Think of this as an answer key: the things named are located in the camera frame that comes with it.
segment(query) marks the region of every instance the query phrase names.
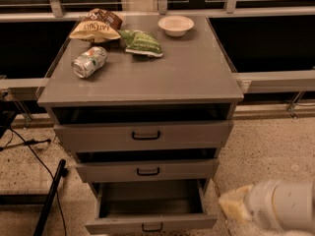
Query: white bowl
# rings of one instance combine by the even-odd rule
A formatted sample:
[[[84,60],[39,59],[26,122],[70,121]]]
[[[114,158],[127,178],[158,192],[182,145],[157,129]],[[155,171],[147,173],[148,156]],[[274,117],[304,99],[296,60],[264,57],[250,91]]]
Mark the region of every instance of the white bowl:
[[[182,16],[167,16],[158,21],[158,26],[164,29],[167,35],[182,36],[194,27],[194,22]]]

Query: speckled floor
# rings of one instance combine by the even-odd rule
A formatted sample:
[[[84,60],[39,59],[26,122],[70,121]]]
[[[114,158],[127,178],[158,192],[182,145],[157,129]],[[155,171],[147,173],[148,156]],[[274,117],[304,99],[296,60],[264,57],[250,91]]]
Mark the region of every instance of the speckled floor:
[[[215,181],[206,193],[208,213],[218,216],[215,226],[209,230],[193,230],[169,233],[149,233],[143,236],[243,236],[285,235],[308,236],[308,233],[274,233],[263,231],[253,225],[239,224],[226,219],[217,203],[218,195],[228,190],[268,179],[289,181],[314,181],[315,178],[315,108],[296,109],[298,119],[292,119],[283,105],[264,108],[237,107],[234,128],[225,148],[220,153],[220,167]],[[45,127],[42,117],[35,119],[27,129],[21,129],[17,119],[13,127],[25,139],[51,139],[50,144],[33,146],[36,154],[54,173],[59,160],[66,159],[69,170],[61,180],[59,197],[64,212],[67,235],[89,235],[84,224],[95,217],[95,197],[87,184],[81,182],[75,170],[75,162],[54,140],[51,127]],[[6,132],[0,147],[11,139]],[[16,136],[11,144],[19,143]],[[51,179],[46,170],[27,147],[16,147],[0,152],[0,192],[46,193]],[[40,206],[0,206],[0,235],[29,236],[33,234]],[[48,217],[44,234],[64,235],[63,224],[56,201]]]

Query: soda can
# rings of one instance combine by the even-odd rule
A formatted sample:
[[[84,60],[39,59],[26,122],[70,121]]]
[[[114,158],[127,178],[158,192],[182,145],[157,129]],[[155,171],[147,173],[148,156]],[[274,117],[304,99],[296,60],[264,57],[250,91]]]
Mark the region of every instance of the soda can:
[[[100,46],[94,46],[76,58],[72,62],[72,68],[79,78],[88,78],[106,63],[106,59],[106,50]]]

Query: black metal stand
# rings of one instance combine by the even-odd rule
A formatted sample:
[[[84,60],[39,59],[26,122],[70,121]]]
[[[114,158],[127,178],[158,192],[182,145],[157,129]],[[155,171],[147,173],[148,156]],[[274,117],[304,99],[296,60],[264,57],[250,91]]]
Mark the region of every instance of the black metal stand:
[[[33,233],[33,236],[41,236],[45,227],[53,199],[58,189],[61,176],[65,177],[68,170],[65,168],[66,160],[59,162],[55,176],[47,195],[25,194],[25,195],[0,195],[0,206],[2,205],[43,205],[40,217]]]

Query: brown chip bag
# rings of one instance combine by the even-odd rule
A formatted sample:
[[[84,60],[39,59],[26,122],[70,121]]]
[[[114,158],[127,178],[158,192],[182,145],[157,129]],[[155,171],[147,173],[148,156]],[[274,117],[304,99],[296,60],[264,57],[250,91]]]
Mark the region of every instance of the brown chip bag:
[[[80,21],[70,33],[70,38],[101,43],[120,38],[117,30],[120,29],[120,16],[101,9],[93,9]]]

